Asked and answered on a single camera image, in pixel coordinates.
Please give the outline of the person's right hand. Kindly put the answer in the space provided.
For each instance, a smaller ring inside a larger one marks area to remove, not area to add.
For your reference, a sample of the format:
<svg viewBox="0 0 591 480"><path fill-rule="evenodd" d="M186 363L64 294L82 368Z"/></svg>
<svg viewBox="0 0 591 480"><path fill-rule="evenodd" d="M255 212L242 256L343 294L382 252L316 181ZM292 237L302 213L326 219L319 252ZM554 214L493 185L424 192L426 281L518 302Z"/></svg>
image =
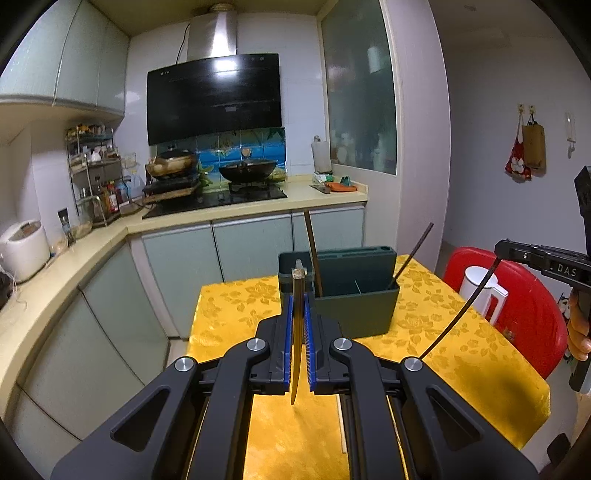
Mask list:
<svg viewBox="0 0 591 480"><path fill-rule="evenodd" d="M576 360L584 362L591 352L591 342L588 337L590 325L579 307L579 295L575 289L570 293L569 308L570 318L567 323L568 349Z"/></svg>

